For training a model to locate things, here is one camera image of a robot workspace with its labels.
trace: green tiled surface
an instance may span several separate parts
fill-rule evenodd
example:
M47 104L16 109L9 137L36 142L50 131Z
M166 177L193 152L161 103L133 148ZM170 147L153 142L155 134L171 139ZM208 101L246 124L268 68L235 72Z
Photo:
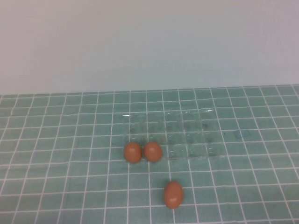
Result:
M0 223L298 224L298 94L278 85L0 96ZM159 142L163 159L127 164L129 140ZM185 196L174 211L163 203L169 180Z

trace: egg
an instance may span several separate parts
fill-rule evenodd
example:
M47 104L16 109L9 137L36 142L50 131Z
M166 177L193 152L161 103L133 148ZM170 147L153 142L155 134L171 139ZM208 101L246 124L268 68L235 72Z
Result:
M158 143L148 142L143 149L145 158L150 162L157 162L162 157L162 150Z
M164 188L163 199L168 208L177 208L183 201L182 186L176 181L169 182Z
M140 145L138 145L136 142L128 143L123 150L123 155L128 162L139 162L142 157Z

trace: white wall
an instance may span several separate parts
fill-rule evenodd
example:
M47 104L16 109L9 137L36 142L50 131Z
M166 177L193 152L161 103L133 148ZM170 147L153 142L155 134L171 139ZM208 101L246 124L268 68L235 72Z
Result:
M0 1L0 94L287 83L298 0Z

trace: egg carton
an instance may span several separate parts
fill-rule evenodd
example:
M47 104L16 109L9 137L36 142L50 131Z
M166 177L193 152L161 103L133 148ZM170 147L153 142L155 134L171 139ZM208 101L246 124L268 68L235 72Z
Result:
M130 113L122 115L123 146L157 142L165 160L221 156L211 145L219 133L214 110Z

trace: tile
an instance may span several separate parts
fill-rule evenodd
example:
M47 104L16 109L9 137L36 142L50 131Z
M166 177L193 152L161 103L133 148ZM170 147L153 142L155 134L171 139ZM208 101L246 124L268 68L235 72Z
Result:
M90 224L104 221L104 210L84 210L82 224Z
M105 224L118 223L120 220L127 220L127 208L106 210Z
M105 192L87 192L85 195L84 208L104 208Z
M107 207L127 206L127 191L109 191L107 194Z
M172 210L167 207L153 207L151 209L152 223L165 224L173 223Z
M267 219L266 211L262 203L243 204L242 207L247 220Z
M217 205L198 205L199 222L220 222L220 214Z
M129 206L149 206L149 190L130 190Z
M265 203L269 218L290 218L285 202Z

